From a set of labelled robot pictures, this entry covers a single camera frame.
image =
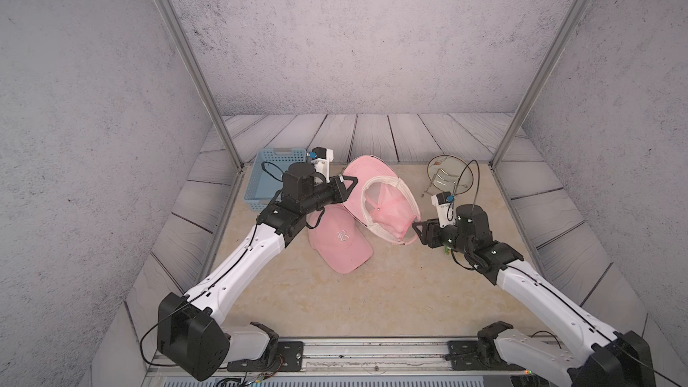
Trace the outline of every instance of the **black cable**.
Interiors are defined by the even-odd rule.
[[[469,165],[470,165],[470,161],[469,161],[468,163],[466,163],[466,166],[464,166],[464,169],[463,169],[463,170],[461,171],[461,173],[459,174],[459,179],[456,180],[456,185],[457,185],[457,186],[458,186],[459,183],[461,182],[461,178],[464,176],[464,172],[466,172],[466,169],[469,169]],[[455,195],[454,193],[452,193],[452,196],[453,196],[453,199],[452,199],[451,202],[449,203],[449,209],[446,211],[446,220],[449,221],[449,222],[451,222],[451,221],[454,220],[454,201],[456,200],[456,195]]]
[[[282,189],[279,189],[278,191],[276,191],[274,193],[274,196],[272,197],[272,199],[270,199],[270,202],[268,202],[268,206],[272,205],[277,200],[277,198],[280,197],[281,193],[282,193]]]
[[[530,337],[531,337],[531,338],[535,338],[535,335],[537,335],[538,333],[547,333],[547,334],[548,334],[549,336],[551,336],[552,338],[555,338],[556,345],[559,346],[559,349],[560,349],[560,350],[562,349],[562,343],[559,342],[559,339],[558,339],[556,336],[554,336],[554,334],[553,334],[552,332],[548,332],[548,331],[537,331],[537,332],[533,333]]]
[[[443,355],[445,360],[452,360],[455,359],[456,357],[461,357],[463,355],[471,355],[471,354],[477,354],[477,350],[475,351],[467,351],[466,353],[450,353],[447,355]]]
[[[322,209],[320,215],[318,216],[318,220],[315,222],[315,226],[311,226],[310,224],[308,224],[308,221],[306,220],[306,222],[305,222],[305,227],[306,227],[306,228],[309,228],[309,229],[315,229],[315,228],[317,228],[318,225],[320,224],[320,220],[323,218],[322,216],[323,216],[324,213],[325,213],[325,208]]]
[[[468,166],[471,163],[475,163],[476,169],[477,169],[476,194],[475,194],[475,196],[473,196],[473,206],[470,207],[470,217],[473,218],[473,209],[475,209],[475,207],[476,207],[477,193],[480,191],[480,165],[477,164],[477,161],[475,159],[473,159],[466,164],[466,167],[468,168]]]
[[[274,179],[278,180],[278,181],[281,183],[281,182],[282,182],[281,179],[279,179],[278,177],[276,177],[276,176],[274,176],[273,174],[271,174],[271,173],[265,168],[265,165],[266,165],[266,164],[267,164],[267,165],[273,165],[275,168],[277,168],[277,169],[280,170],[280,172],[282,173],[282,175],[284,175],[284,171],[282,170],[282,168],[280,168],[278,165],[274,164],[274,163],[271,162],[271,161],[264,161],[264,162],[262,162],[262,163],[260,164],[260,167],[261,167],[261,169],[263,170],[263,172],[265,172],[266,174],[270,175],[271,177],[273,177]]]
[[[258,224],[256,224],[255,228],[253,228],[253,235],[251,236],[251,240],[250,240],[250,242],[249,242],[249,244],[248,244],[249,246],[253,244],[253,238],[255,238],[255,236],[256,236],[256,231],[257,231],[257,230],[258,230]],[[220,277],[219,277],[218,279],[216,279],[210,286],[206,287],[206,291],[203,291],[200,295],[194,297],[193,299],[191,299],[191,300],[189,300],[188,302],[186,302],[184,305],[180,306],[179,308],[177,308],[177,309],[175,309],[174,311],[172,311],[170,314],[168,314],[168,315],[166,315],[165,317],[163,317],[161,320],[159,320],[157,323],[155,323],[150,329],[148,329],[148,331],[147,331],[146,333],[143,334],[143,336],[141,337],[141,340],[138,342],[138,348],[139,348],[139,351],[141,352],[141,358],[143,359],[144,362],[146,362],[147,364],[149,364],[149,365],[151,365],[151,366],[160,366],[160,367],[164,367],[164,368],[173,368],[173,367],[178,366],[177,364],[157,364],[157,363],[149,362],[149,360],[148,360],[148,359],[146,358],[146,356],[143,354],[143,340],[146,339],[146,337],[148,336],[148,334],[149,334],[150,332],[152,332],[153,329],[155,329],[156,327],[158,327],[158,325],[159,325],[160,323],[164,322],[165,320],[167,320],[167,319],[168,319],[169,317],[171,317],[172,315],[175,315],[176,313],[178,313],[178,312],[180,312],[181,310],[185,309],[187,306],[191,305],[191,303],[192,303],[193,301],[195,301],[195,300],[198,299],[199,297],[203,296],[203,295],[207,292],[207,290],[209,290],[210,288],[213,288],[213,287],[219,282],[219,280],[223,279],[223,278],[225,277],[225,275],[227,275],[232,269],[234,269],[234,266],[236,266],[240,261],[242,261],[242,259],[244,258],[245,254],[246,254],[247,252],[248,252],[248,248],[245,249],[244,252],[239,256],[239,260],[237,260],[237,261],[236,261],[227,271],[225,271],[222,275],[220,275]]]
[[[230,382],[242,383],[243,381],[241,378],[238,377],[221,378],[215,383],[213,387],[227,387]]]
[[[530,276],[530,275],[527,274],[526,272],[521,271],[519,268],[513,267],[513,266],[509,266],[508,264],[505,264],[504,266],[509,267],[509,268],[511,268],[511,269],[516,269],[517,271],[521,272],[522,274],[524,274],[525,276],[527,276],[528,278],[530,278],[533,282],[535,282],[535,284],[538,284],[538,281],[537,281],[535,278],[533,278],[532,276]],[[592,331],[597,332],[602,338],[604,338],[604,339],[606,339],[607,341],[609,341],[609,343],[612,343],[612,342],[613,342],[611,339],[607,338],[607,335],[605,335],[605,334],[602,333],[601,331],[597,330],[597,329],[595,328],[595,326],[593,326],[585,317],[583,317],[581,314],[579,314],[578,311],[576,311],[575,309],[573,309],[573,308],[571,307],[571,305],[569,305],[564,299],[562,299],[561,296],[559,296],[558,294],[556,294],[556,293],[555,293],[554,291],[552,291],[549,287],[547,287],[547,286],[544,285],[544,284],[538,284],[538,286],[540,286],[540,287],[544,288],[545,290],[549,291],[549,292],[550,292],[551,294],[553,294],[557,299],[561,300],[561,301],[563,302],[564,305],[568,306],[568,308],[569,308],[571,311],[573,311],[573,314],[578,315],[578,316],[581,318],[582,321],[584,321],[585,323],[587,323],[587,324],[590,326],[590,328],[592,329]],[[624,350],[623,348],[619,347],[618,345],[616,345],[616,344],[613,344],[613,345],[614,345],[616,348],[618,348],[622,353],[624,353],[625,355],[627,355],[627,356],[630,357],[631,359],[635,360],[637,363],[639,363],[639,364],[645,366],[645,367],[648,368],[649,370],[653,371],[655,374],[658,374],[660,377],[666,379],[666,381],[668,381],[668,382],[670,382],[670,383],[673,383],[675,386],[684,387],[684,386],[680,385],[679,383],[675,382],[674,380],[672,380],[671,378],[667,377],[666,375],[662,374],[662,373],[659,372],[657,369],[652,368],[650,365],[647,365],[647,364],[641,362],[640,360],[638,360],[636,357],[633,357],[633,356],[631,355],[631,353],[629,353],[628,351],[626,351],[626,350]]]
[[[452,257],[451,257],[451,258],[454,259],[454,262],[455,262],[456,264],[458,264],[460,267],[464,268],[466,271],[475,271],[474,268],[472,268],[472,267],[465,267],[463,264],[459,263],[459,261],[456,260],[456,256],[454,255],[454,253],[455,253],[455,251],[452,250],[452,251],[451,251],[451,256],[452,256]]]

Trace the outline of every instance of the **pink baseball cap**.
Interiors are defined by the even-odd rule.
[[[356,176],[354,187],[344,207],[375,235],[393,244],[410,244],[417,235],[409,233],[420,209],[406,183],[381,159],[360,156],[342,172]]]
[[[314,225],[319,215],[311,214],[308,223]],[[308,240],[334,271],[349,273],[373,255],[373,247],[356,227],[356,219],[343,206],[328,205],[322,216],[317,228],[308,229]]]

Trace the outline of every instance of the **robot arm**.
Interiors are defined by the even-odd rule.
[[[542,278],[511,246],[493,240],[480,206],[461,205],[451,222],[443,221],[447,196],[433,196],[439,219],[414,223],[422,244],[446,246],[463,254],[470,269],[516,297],[568,349],[552,347],[497,322],[478,332],[480,358],[486,365],[520,365],[559,387],[655,385],[649,346],[640,336],[632,331],[617,333]]]
[[[224,332],[220,324],[258,272],[307,225],[309,213],[347,200],[358,179],[324,175],[332,157],[332,150],[315,148],[311,163],[293,163],[282,174],[282,190],[236,250],[184,296],[170,293],[163,299],[158,307],[159,352],[199,381],[223,362],[263,356],[276,338],[270,329],[254,324]]]

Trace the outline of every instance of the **blue plastic basket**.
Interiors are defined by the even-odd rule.
[[[269,161],[287,170],[292,163],[304,162],[306,159],[305,148],[264,148],[258,151],[248,186],[244,194],[244,202],[254,211],[262,211],[268,206],[268,202],[274,194],[282,188],[282,183],[266,174],[261,168],[261,163]],[[272,165],[265,166],[274,176],[280,178],[280,171]]]

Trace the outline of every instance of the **gray wooden plank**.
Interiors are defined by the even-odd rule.
[[[329,148],[334,151],[335,163],[346,163],[355,124],[356,115],[328,115],[308,148]]]
[[[172,207],[172,212],[214,231],[231,188],[229,185],[187,181]]]
[[[395,163],[399,161],[394,149],[391,136],[390,121],[386,115],[359,114],[354,131],[354,143],[351,158],[370,154],[383,161]]]
[[[652,353],[652,366],[655,370],[660,371],[675,382],[682,383],[684,386],[688,385],[688,368],[678,357],[652,317],[648,318],[648,325],[645,327],[645,334],[642,338],[649,345]],[[655,382],[657,387],[672,387],[674,385],[657,374],[655,374]]]
[[[538,249],[548,278],[578,305],[612,262],[588,223]]]
[[[511,117],[503,113],[463,113],[449,115],[492,152],[497,150],[497,146],[499,146],[506,132],[506,127],[511,122]],[[521,136],[526,135],[522,129],[519,129],[518,134]]]
[[[510,198],[531,196],[563,187],[552,169],[543,161],[503,161],[497,167]]]
[[[390,114],[389,117],[399,161],[427,162],[442,154],[418,114]]]
[[[261,118],[263,118],[262,115],[227,115],[222,117],[227,126],[229,136],[232,138],[236,137],[236,135],[246,130],[251,124],[254,124]],[[224,145],[222,145],[222,141],[219,139],[217,129],[215,129],[215,126],[212,126],[211,130],[208,132],[206,141],[203,142],[201,152],[215,150],[224,150]]]
[[[93,385],[140,386],[146,376],[138,340],[125,304],[121,304],[91,362]]]
[[[258,150],[265,148],[295,115],[268,115],[234,138],[234,146],[243,161],[252,161]]]
[[[126,297],[137,340],[140,341],[143,334],[158,322],[158,305],[169,293],[182,295],[182,291],[162,269],[160,263],[149,255]],[[143,341],[143,353],[148,360],[152,360],[156,353],[157,332],[157,329],[153,330]]]
[[[151,251],[186,291],[196,285],[211,240],[207,230],[170,215]]]
[[[237,177],[236,170],[227,150],[202,152],[198,154],[187,179],[206,183],[233,184]]]
[[[535,246],[583,221],[576,205],[563,190],[516,199],[512,203],[523,223],[526,237]]]
[[[315,133],[327,114],[297,115],[274,139],[268,148],[310,148]]]
[[[505,161],[544,161],[540,151],[527,138],[514,138],[504,154]]]
[[[457,156],[466,162],[492,158],[492,153],[485,145],[478,142],[449,114],[420,114],[420,119],[430,130],[443,153]]]
[[[636,292],[614,264],[582,307],[622,333],[641,333],[648,314]]]

